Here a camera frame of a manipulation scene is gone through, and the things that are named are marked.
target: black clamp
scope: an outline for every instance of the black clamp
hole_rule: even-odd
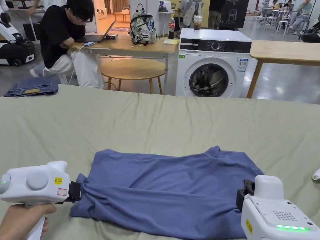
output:
[[[254,188],[255,188],[254,182],[247,179],[243,180],[243,188],[238,190],[237,199],[236,199],[236,205],[237,205],[237,208],[240,210],[240,212],[242,212],[244,197],[247,194],[250,194],[251,196],[253,196]]]
[[[81,184],[71,181],[69,184],[69,197],[63,202],[57,204],[63,204],[65,202],[75,203],[81,200]]]

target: glasses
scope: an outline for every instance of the glasses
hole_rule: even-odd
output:
[[[78,19],[78,17],[76,16],[77,20],[79,21],[79,23],[89,23],[90,21],[81,21],[80,19]]]

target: laptop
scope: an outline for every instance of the laptop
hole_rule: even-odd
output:
[[[115,22],[116,22],[116,20],[113,23],[111,23],[110,27],[108,28],[108,30],[106,31],[106,33],[104,35],[84,35],[83,37],[79,38],[76,42],[80,42],[80,43],[98,42],[98,43],[100,43],[105,38],[105,36],[108,34],[108,32],[111,30],[111,28]]]

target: hand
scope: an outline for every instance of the hand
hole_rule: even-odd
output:
[[[26,239],[28,233],[43,215],[54,213],[56,210],[56,207],[52,204],[40,204],[30,209],[24,208],[23,204],[10,206],[0,225],[0,239]],[[46,218],[42,234],[48,231],[48,223],[49,221]]]
[[[34,14],[35,11],[36,11],[36,9],[37,9],[36,7],[32,6],[31,8],[28,9],[28,14],[29,14],[29,15]]]

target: sticker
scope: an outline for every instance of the sticker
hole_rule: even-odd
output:
[[[24,91],[24,93],[35,93],[35,92],[39,92],[40,88],[35,88],[35,89],[30,89],[30,90],[26,90]]]
[[[238,72],[245,72],[247,65],[248,65],[248,59],[247,58],[240,58]]]
[[[55,178],[54,179],[54,184],[61,185],[62,184],[62,178]]]
[[[67,190],[64,188],[58,188],[57,195],[59,196],[66,196],[67,195]]]
[[[247,228],[248,228],[249,232],[252,234],[253,228],[252,228],[251,223],[248,219],[247,219]]]

